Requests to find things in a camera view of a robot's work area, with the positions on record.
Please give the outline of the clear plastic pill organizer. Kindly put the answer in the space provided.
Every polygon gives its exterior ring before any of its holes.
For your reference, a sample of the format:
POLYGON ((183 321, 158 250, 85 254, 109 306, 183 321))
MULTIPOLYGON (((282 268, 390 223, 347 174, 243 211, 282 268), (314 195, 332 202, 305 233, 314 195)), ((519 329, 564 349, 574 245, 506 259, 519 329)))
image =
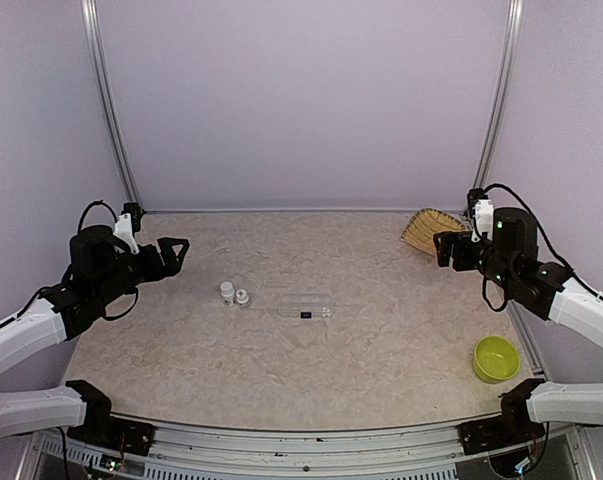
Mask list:
POLYGON ((332 308, 333 316, 335 313, 335 306, 331 295, 284 294, 278 301, 277 313, 283 317, 302 320, 329 319, 322 316, 322 308, 324 306, 330 306, 332 308))

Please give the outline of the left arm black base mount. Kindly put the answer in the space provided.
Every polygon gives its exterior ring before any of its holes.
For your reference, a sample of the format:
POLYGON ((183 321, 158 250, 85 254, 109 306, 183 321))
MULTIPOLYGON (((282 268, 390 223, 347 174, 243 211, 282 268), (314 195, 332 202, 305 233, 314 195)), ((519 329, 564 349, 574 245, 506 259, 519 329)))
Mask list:
POLYGON ((147 457, 155 436, 150 423, 123 419, 107 412, 89 412, 80 426, 69 427, 68 436, 86 444, 147 457))

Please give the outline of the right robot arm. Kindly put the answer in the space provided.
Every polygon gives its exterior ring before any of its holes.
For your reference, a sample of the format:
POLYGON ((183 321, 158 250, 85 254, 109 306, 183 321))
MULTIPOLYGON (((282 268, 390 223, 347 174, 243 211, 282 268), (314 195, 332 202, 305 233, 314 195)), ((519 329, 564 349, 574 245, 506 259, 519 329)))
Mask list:
MULTIPOLYGON (((434 236, 437 263, 476 270, 542 320, 566 327, 603 349, 603 296, 582 286, 566 266, 538 260, 535 217, 520 208, 475 206, 473 228, 434 236)), ((501 399, 498 415, 459 427, 467 454, 539 438, 551 422, 603 426, 603 383, 561 384, 527 379, 501 399)))

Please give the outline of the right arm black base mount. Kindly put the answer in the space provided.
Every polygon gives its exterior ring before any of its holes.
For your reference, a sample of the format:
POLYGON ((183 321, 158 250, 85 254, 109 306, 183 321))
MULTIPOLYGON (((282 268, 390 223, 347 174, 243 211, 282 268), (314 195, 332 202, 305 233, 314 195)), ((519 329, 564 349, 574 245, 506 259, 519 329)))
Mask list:
POLYGON ((501 416, 468 421, 458 426, 460 442, 466 456, 516 446, 546 433, 540 423, 512 423, 501 416))

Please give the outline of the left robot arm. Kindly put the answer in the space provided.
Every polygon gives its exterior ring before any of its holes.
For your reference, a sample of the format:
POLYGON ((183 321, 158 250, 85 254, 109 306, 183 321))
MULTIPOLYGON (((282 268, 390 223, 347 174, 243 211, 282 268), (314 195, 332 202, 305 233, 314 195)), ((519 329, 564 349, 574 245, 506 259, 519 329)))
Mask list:
MULTIPOLYGON (((73 340, 100 320, 119 298, 139 295, 143 283, 177 275, 190 243, 163 237, 138 246, 134 235, 93 225, 70 240, 71 263, 60 283, 40 288, 16 313, 0 320, 0 375, 49 347, 73 340)), ((112 402, 90 383, 77 380, 50 389, 0 393, 0 439, 37 430, 65 428, 91 435, 102 445, 121 434, 112 402)))

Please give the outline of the white pill bottle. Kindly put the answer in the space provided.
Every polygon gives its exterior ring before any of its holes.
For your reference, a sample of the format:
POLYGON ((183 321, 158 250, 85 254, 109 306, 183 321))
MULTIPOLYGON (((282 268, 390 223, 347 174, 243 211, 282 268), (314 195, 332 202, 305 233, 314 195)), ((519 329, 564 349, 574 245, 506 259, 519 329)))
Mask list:
POLYGON ((219 291, 225 305, 232 306, 235 304, 235 289, 232 282, 222 282, 219 286, 219 291))
POLYGON ((235 303, 239 308, 248 308, 251 303, 251 298, 247 290, 238 289, 235 291, 235 303))

